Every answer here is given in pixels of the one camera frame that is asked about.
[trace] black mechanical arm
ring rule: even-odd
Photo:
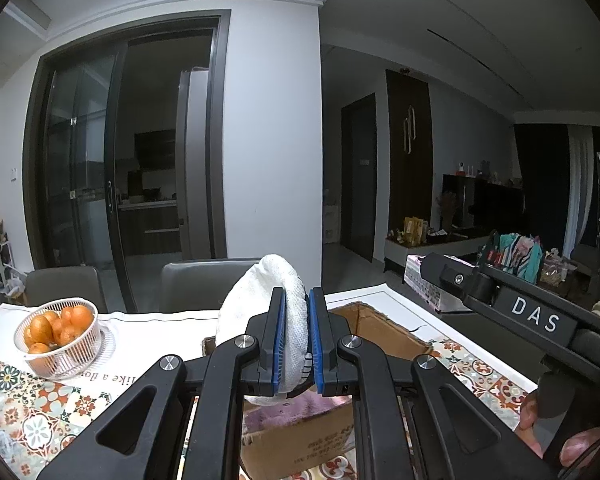
[[[320,288],[309,296],[314,370],[295,394],[315,383],[324,396],[352,396],[358,476],[364,480],[575,478],[561,468],[558,455],[567,438],[600,426],[600,319],[483,262],[471,269],[431,254],[421,271],[471,309],[546,351],[552,371],[538,394],[551,441],[544,460],[437,359],[387,356],[351,335],[347,321],[328,312]],[[188,362],[162,357],[39,479],[173,479],[198,396],[182,479],[235,480],[243,397],[277,392],[284,304],[284,290],[276,288],[269,311],[252,317],[245,334],[211,355]],[[549,399],[545,391],[557,400],[543,404]],[[600,448],[597,452],[580,478],[600,479]]]

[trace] plastic basket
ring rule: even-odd
[[[93,322],[79,337],[69,344],[43,354],[29,354],[24,343],[24,331],[31,320],[44,314],[47,310],[56,312],[58,316],[66,306],[83,304],[91,309]],[[50,380],[60,380],[79,374],[88,367],[98,355],[102,346],[102,335],[98,325],[98,309],[83,298],[67,298],[45,303],[29,314],[17,327],[13,342],[24,353],[24,360],[36,375]]]

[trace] purple fluffy item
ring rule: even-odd
[[[244,415],[242,432],[255,433],[268,428],[291,426],[304,418],[320,415],[351,401],[351,397],[323,397],[307,390],[282,404],[258,407]]]

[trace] human hand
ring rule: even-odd
[[[536,455],[542,458],[542,448],[540,443],[536,440],[533,429],[536,420],[538,420],[538,398],[536,397],[536,392],[533,392],[526,396],[526,399],[522,403],[522,407],[520,407],[520,422],[514,432],[533,450],[533,452],[535,452]],[[600,428],[592,428],[591,430],[582,431],[581,433],[572,436],[564,443],[564,446],[562,446],[560,463],[565,467],[571,466],[581,454],[599,439]],[[578,464],[578,468],[589,465],[597,451],[598,450],[592,452],[586,459]]]

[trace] floral patterned tablecloth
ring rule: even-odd
[[[516,427],[526,395],[522,388],[455,341],[442,336],[430,343],[433,354],[476,397],[511,429]],[[0,455],[19,478],[33,479],[110,402],[106,392],[49,382],[0,362]],[[354,480],[355,450],[290,478]]]

